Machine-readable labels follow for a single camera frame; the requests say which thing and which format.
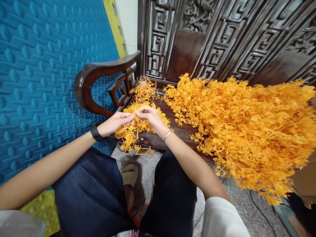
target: white wall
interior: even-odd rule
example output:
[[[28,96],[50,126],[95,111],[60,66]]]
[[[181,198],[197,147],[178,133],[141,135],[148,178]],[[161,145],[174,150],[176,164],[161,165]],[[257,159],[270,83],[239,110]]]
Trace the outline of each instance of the white wall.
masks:
[[[115,0],[127,54],[137,51],[137,0]]]

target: chair seat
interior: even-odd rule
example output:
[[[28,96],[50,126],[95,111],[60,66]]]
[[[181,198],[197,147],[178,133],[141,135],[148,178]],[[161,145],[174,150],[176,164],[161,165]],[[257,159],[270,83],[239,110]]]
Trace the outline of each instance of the chair seat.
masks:
[[[162,97],[165,92],[161,89],[157,89],[158,93]],[[202,152],[197,151],[198,143],[191,140],[190,135],[195,134],[197,132],[197,128],[193,128],[190,124],[183,124],[183,126],[179,126],[175,122],[175,116],[172,109],[165,103],[164,100],[155,100],[154,101],[157,107],[160,107],[161,111],[165,113],[166,118],[170,120],[170,128],[174,130],[174,133],[184,141],[189,147],[191,147],[194,151],[196,151],[201,157],[207,160],[212,160],[212,156],[204,155]],[[151,147],[152,149],[158,151],[166,151],[168,147],[165,142],[154,133],[141,132],[138,134],[139,138],[137,140],[137,144],[142,147]]]

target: bracelet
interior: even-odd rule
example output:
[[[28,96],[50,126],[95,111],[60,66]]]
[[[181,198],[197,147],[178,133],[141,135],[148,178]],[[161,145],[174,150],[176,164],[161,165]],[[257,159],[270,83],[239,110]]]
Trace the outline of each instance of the bracelet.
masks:
[[[167,139],[167,137],[169,136],[170,133],[171,133],[171,130],[170,130],[170,132],[168,132],[167,136],[164,138],[164,141]]]

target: finger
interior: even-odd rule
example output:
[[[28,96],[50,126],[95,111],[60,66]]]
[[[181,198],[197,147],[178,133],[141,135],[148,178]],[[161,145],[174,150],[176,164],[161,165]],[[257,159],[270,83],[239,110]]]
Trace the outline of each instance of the finger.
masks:
[[[128,122],[128,123],[125,123],[124,126],[128,126],[129,124],[132,124],[133,126],[135,125],[135,119],[133,119],[132,121]]]
[[[130,116],[132,113],[125,113],[125,112],[116,112],[119,115],[119,118],[123,119]]]
[[[138,111],[139,112],[143,112],[143,111],[149,111],[149,112],[153,112],[153,111],[155,111],[155,109],[153,108],[153,107],[150,107],[150,106],[147,106],[147,105],[143,105],[142,107],[140,107],[139,109],[138,109]]]
[[[134,119],[134,115],[130,114],[130,116],[127,116],[126,118],[121,118],[120,122],[121,124],[129,123]]]
[[[135,113],[138,117],[140,117],[141,119],[147,119],[148,118],[148,113],[141,113],[138,110],[135,110]]]

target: wooden frame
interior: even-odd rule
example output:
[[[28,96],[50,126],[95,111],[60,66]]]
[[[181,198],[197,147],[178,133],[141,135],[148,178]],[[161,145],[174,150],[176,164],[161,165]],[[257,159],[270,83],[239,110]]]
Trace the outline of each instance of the wooden frame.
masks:
[[[74,83],[75,95],[81,107],[92,113],[111,117],[113,115],[111,111],[98,105],[93,100],[91,89],[98,78],[113,75],[118,72],[123,72],[123,74],[116,79],[115,83],[108,89],[108,91],[116,109],[128,104],[132,98],[130,89],[134,87],[133,80],[131,78],[129,79],[129,75],[134,73],[135,78],[140,76],[140,56],[141,52],[137,51],[132,55],[126,55],[121,59],[111,62],[87,63],[78,73]],[[119,90],[120,87],[123,96],[117,100],[115,92]]]
[[[316,1],[138,0],[141,74],[316,86]]]

